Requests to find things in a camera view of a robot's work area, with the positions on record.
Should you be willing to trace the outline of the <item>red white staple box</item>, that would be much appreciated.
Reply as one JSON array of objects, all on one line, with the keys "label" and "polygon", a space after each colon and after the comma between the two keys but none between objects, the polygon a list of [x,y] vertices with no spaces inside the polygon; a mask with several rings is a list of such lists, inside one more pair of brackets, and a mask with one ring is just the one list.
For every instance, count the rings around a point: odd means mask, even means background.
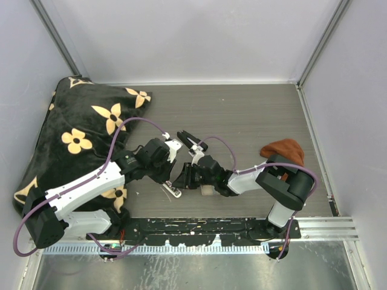
[{"label": "red white staple box", "polygon": [[214,195],[213,186],[212,185],[202,185],[201,186],[201,194],[203,196],[212,196],[212,195]]}]

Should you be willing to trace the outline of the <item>black stapler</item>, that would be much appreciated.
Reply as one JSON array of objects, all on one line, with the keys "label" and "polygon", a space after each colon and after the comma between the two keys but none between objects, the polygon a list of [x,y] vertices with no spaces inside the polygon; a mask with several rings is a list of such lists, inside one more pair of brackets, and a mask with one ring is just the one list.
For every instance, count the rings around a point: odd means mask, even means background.
[{"label": "black stapler", "polygon": [[208,145],[205,142],[185,130],[178,131],[177,137],[188,149],[191,149],[193,145],[196,145],[199,150],[203,152],[208,150]]}]

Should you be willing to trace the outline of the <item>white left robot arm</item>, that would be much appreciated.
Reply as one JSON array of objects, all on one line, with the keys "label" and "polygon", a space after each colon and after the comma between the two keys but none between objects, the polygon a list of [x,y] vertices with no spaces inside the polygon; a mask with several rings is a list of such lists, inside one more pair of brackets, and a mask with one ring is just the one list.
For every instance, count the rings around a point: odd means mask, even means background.
[{"label": "white left robot arm", "polygon": [[181,147],[176,139],[153,138],[136,152],[123,150],[113,154],[107,164],[68,184],[45,192],[31,188],[22,216],[36,248],[52,246],[63,237],[88,233],[102,234],[107,239],[118,237],[120,219],[113,209],[78,209],[108,190],[120,189],[145,176],[158,184],[169,182]]}]

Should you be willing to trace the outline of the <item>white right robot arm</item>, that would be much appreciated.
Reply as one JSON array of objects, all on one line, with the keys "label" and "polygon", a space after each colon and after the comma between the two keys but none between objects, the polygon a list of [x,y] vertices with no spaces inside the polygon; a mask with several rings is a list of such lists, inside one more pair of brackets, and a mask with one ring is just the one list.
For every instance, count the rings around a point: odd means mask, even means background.
[{"label": "white right robot arm", "polygon": [[226,170],[210,155],[185,163],[178,178],[172,183],[179,189],[212,186],[225,197],[263,189],[275,203],[265,223],[266,233],[278,238],[287,230],[288,220],[304,207],[316,188],[317,176],[281,155],[271,155],[266,162],[245,170]]}]

